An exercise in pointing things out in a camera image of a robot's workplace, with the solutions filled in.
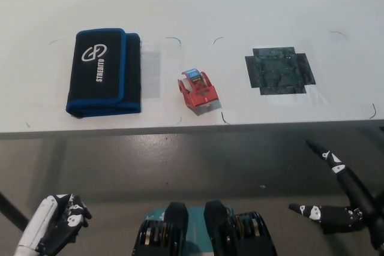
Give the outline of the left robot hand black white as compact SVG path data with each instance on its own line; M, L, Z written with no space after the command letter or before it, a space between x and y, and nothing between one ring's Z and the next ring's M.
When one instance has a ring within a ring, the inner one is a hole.
M81 228L92 218L86 204L75 194L49 195L42 200L27 224L16 256L58 255L74 243Z

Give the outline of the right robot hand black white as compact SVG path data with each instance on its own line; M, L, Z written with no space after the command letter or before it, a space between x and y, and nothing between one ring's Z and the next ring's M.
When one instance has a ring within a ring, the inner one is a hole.
M331 150L311 140L308 147L327 163L347 195L349 205L304 205L292 203L289 209L319 224L324 234L350 233L368 228L373 248L383 255L383 209L357 175Z

